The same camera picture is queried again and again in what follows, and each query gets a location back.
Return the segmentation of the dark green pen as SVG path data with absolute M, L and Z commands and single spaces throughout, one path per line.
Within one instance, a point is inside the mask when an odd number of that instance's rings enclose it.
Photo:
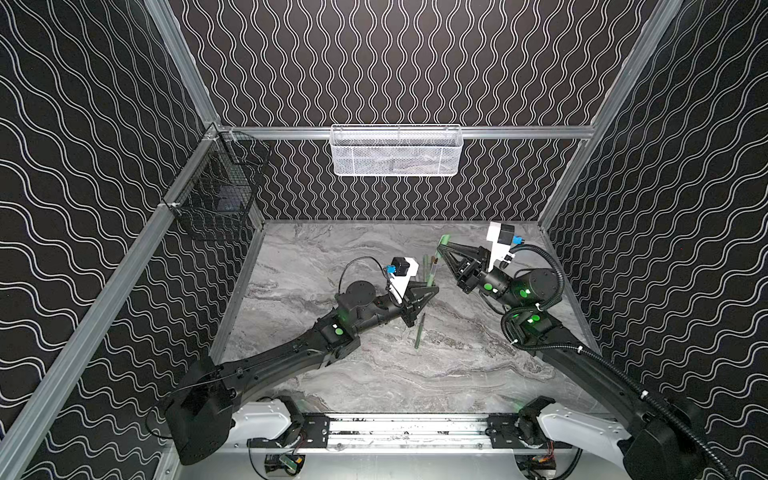
M 429 263 L 428 263 L 428 267 L 426 268 L 426 277 L 425 277 L 428 287 L 431 287 L 434 284 L 436 261 L 437 261 L 437 258 L 434 256 L 431 256 L 429 258 Z

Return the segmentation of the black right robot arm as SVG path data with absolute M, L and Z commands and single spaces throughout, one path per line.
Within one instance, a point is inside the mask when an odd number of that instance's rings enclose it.
M 548 404 L 536 415 L 543 436 L 587 450 L 622 468 L 632 479 L 695 479 L 706 468 L 734 474 L 709 445 L 703 412 L 684 397 L 664 397 L 580 341 L 550 312 L 565 290 L 565 273 L 545 249 L 507 248 L 502 261 L 485 247 L 447 242 L 438 247 L 459 288 L 500 305 L 500 329 L 516 349 L 554 366 L 607 408 L 621 428 L 587 433 L 574 418 L 551 430 Z

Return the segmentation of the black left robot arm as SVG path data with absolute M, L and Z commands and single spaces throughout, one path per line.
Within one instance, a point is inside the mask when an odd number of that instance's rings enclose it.
M 194 465 L 225 445 L 237 410 L 272 387 L 310 370 L 324 368 L 356 350 L 363 332 L 400 318 L 415 325 L 439 287 L 414 282 L 395 302 L 377 295 L 373 284 L 355 281 L 336 295 L 337 306 L 313 326 L 277 347 L 237 361 L 196 361 L 178 387 L 162 401 L 180 463 Z

